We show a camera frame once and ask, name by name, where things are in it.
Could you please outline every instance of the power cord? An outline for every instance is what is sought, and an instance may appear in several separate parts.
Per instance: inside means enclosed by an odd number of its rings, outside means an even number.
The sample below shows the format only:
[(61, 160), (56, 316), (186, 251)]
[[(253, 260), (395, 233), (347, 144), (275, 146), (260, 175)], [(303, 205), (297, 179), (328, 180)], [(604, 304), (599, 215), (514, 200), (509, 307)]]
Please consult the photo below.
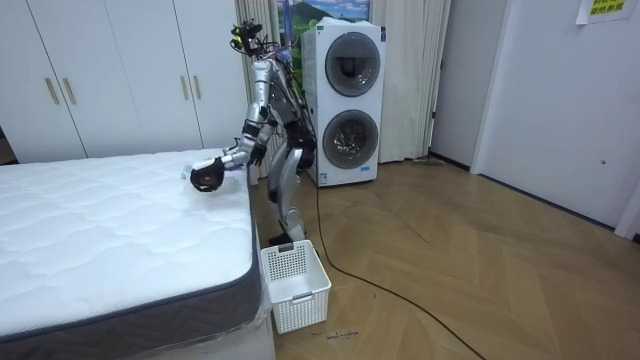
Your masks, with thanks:
[(318, 214), (318, 231), (319, 231), (319, 233), (320, 233), (320, 241), (322, 242), (322, 248), (324, 249), (324, 254), (325, 254), (326, 258), (327, 258), (327, 262), (329, 262), (329, 265), (331, 265), (331, 267), (333, 267), (333, 268), (334, 268), (334, 269), (336, 269), (337, 271), (339, 271), (339, 272), (341, 272), (341, 273), (343, 273), (343, 274), (345, 274), (345, 275), (347, 275), (347, 276), (350, 276), (350, 277), (352, 277), (352, 278), (358, 279), (358, 280), (360, 280), (360, 281), (362, 281), (362, 282), (365, 282), (365, 283), (367, 283), (367, 284), (369, 284), (369, 285), (375, 286), (375, 287), (377, 287), (377, 288), (378, 288), (378, 289), (380, 289), (380, 290), (386, 291), (386, 292), (388, 292), (389, 294), (394, 295), (394, 296), (396, 296), (396, 297), (398, 297), (398, 298), (400, 298), (400, 299), (402, 299), (402, 300), (404, 300), (404, 301), (408, 302), (409, 304), (411, 304), (411, 305), (413, 305), (413, 306), (417, 307), (418, 309), (422, 310), (425, 314), (429, 315), (429, 316), (430, 316), (433, 320), (435, 320), (438, 324), (440, 324), (440, 326), (442, 326), (442, 327), (443, 327), (445, 330), (447, 330), (451, 335), (453, 335), (453, 337), (455, 337), (456, 339), (458, 339), (458, 341), (460, 341), (460, 342), (462, 343), (462, 345), (466, 346), (466, 347), (467, 347), (467, 349), (471, 350), (471, 352), (472, 352), (472, 353), (476, 354), (476, 356), (478, 356), (478, 357), (479, 357), (480, 359), (482, 359), (482, 360), (487, 360), (487, 358), (486, 358), (486, 357), (482, 356), (482, 354), (480, 354), (476, 349), (474, 349), (474, 348), (473, 348), (473, 346), (469, 345), (469, 343), (467, 343), (466, 341), (464, 341), (464, 340), (463, 340), (463, 339), (462, 339), (458, 334), (456, 334), (456, 332), (455, 332), (455, 331), (453, 331), (450, 327), (448, 327), (444, 322), (442, 322), (442, 320), (440, 320), (437, 316), (435, 316), (434, 314), (432, 314), (429, 310), (427, 310), (427, 309), (423, 308), (422, 306), (420, 306), (420, 305), (416, 304), (415, 302), (413, 302), (413, 301), (411, 301), (411, 300), (407, 299), (406, 297), (404, 297), (404, 296), (402, 296), (402, 295), (398, 294), (397, 292), (395, 292), (395, 291), (393, 291), (393, 290), (387, 289), (387, 288), (385, 288), (385, 287), (383, 287), (383, 286), (380, 286), (380, 285), (378, 285), (378, 284), (376, 284), (376, 283), (373, 283), (373, 282), (371, 282), (371, 281), (369, 281), (369, 280), (367, 280), (367, 279), (361, 278), (361, 277), (360, 277), (360, 276), (358, 276), (358, 275), (351, 274), (351, 273), (349, 273), (349, 272), (347, 272), (347, 271), (344, 271), (344, 270), (340, 269), (339, 267), (337, 267), (337, 266), (336, 266), (336, 265), (331, 261), (331, 258), (329, 258), (329, 252), (327, 252), (327, 246), (324, 244), (324, 236), (322, 236), (322, 222), (320, 221), (320, 188), (319, 188), (318, 186), (316, 186), (316, 211), (317, 211), (317, 214)]
[[(303, 116), (305, 117), (305, 120), (308, 122), (308, 126), (310, 128), (310, 130), (313, 132), (313, 136), (314, 138), (317, 139), (317, 134), (315, 131), (315, 128), (313, 127), (313, 123), (311, 122), (311, 116), (309, 115), (309, 105), (307, 104), (307, 98), (304, 92), (304, 89), (302, 87), (302, 84), (300, 84), (300, 82), (298, 81), (298, 79), (296, 78), (295, 74), (289, 72), (289, 76), (291, 76), (291, 78), (295, 81), (296, 85), (298, 85), (298, 87), (301, 90), (301, 95), (302, 95), (302, 102), (304, 105), (303, 108)], [(316, 164), (318, 164), (318, 151), (316, 150)], [(458, 341), (460, 341), (462, 343), (462, 345), (464, 345), (467, 349), (469, 349), (472, 353), (474, 353), (478, 358), (480, 358), (481, 360), (487, 360), (486, 357), (482, 356), (482, 354), (480, 354), (478, 352), (478, 350), (474, 349), (473, 346), (469, 345), (469, 343), (467, 343), (466, 341), (464, 341), (460, 335), (458, 335), (455, 331), (453, 331), (450, 327), (447, 326), (447, 324), (445, 324), (444, 322), (442, 322), (442, 320), (440, 320), (437, 316), (435, 316), (434, 314), (432, 314), (429, 310), (423, 308), (422, 306), (416, 304), (415, 302), (411, 301), (410, 299), (398, 294), (397, 292), (387, 289), (383, 286), (380, 286), (372, 281), (369, 281), (367, 279), (361, 278), (358, 275), (354, 275), (351, 274), (347, 271), (344, 271), (342, 269), (340, 269), (339, 267), (337, 267), (332, 261), (331, 258), (329, 257), (329, 252), (327, 251), (327, 246), (324, 243), (324, 236), (322, 235), (322, 221), (320, 219), (320, 188), (316, 185), (316, 214), (318, 216), (318, 232), (320, 233), (320, 241), (322, 242), (322, 248), (324, 249), (324, 254), (327, 258), (327, 262), (329, 262), (329, 265), (331, 265), (331, 267), (333, 267), (334, 269), (336, 269), (337, 271), (350, 276), (354, 279), (358, 279), (362, 282), (365, 282), (371, 286), (377, 287), (380, 290), (386, 291), (391, 295), (394, 295), (406, 302), (408, 302), (409, 304), (417, 307), (418, 309), (422, 310), (425, 314), (429, 315), (429, 317), (431, 317), (433, 320), (435, 320), (438, 324), (440, 324), (440, 326), (442, 326), (445, 330), (447, 330), (451, 335), (453, 335), (453, 337), (455, 337), (456, 339), (458, 339)]]

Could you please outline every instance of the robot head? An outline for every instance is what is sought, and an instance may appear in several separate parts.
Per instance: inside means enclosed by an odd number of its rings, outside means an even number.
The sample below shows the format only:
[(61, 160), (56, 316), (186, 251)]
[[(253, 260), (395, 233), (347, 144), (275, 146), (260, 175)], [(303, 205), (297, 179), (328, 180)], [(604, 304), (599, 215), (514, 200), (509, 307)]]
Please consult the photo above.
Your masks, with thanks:
[(254, 24), (253, 19), (243, 21), (240, 26), (234, 25), (231, 30), (231, 34), (234, 36), (234, 39), (230, 42), (231, 47), (249, 56), (260, 55), (264, 50), (259, 41), (256, 42), (256, 37), (260, 31), (262, 31), (262, 25)]

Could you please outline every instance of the herringbone wood floor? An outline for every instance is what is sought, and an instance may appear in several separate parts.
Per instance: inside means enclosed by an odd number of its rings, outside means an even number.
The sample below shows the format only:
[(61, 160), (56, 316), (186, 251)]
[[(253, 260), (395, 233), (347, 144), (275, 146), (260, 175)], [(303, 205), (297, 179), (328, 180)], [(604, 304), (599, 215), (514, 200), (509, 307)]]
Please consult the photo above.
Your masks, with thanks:
[[(253, 199), (266, 241), (279, 233), (266, 181)], [(305, 176), (297, 205), (324, 257), (315, 199)], [(607, 230), (452, 166), (382, 165), (374, 182), (321, 190), (320, 209), (338, 266), (490, 360), (640, 359), (640, 247)], [(329, 318), (276, 335), (279, 360), (475, 359), (420, 310), (323, 263)]]

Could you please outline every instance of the yellow sticky note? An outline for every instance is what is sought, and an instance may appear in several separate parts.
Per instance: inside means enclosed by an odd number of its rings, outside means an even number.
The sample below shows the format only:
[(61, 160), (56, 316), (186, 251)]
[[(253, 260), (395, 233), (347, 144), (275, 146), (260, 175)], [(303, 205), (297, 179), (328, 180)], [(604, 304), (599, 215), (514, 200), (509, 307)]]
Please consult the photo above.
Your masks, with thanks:
[(622, 11), (625, 0), (593, 0), (591, 16), (611, 14)]

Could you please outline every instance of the wardrobe door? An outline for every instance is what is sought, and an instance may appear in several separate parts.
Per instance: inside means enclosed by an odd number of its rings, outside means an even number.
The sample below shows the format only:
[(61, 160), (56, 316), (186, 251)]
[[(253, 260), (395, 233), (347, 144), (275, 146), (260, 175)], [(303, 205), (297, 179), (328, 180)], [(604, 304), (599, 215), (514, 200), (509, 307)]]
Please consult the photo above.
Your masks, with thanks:
[(106, 0), (152, 152), (202, 149), (172, 0)]
[(89, 157), (147, 152), (102, 0), (28, 0)]
[(247, 111), (241, 55), (229, 46), (233, 1), (175, 0), (205, 148), (234, 145)]
[(29, 7), (0, 1), (0, 126), (21, 163), (86, 157)]

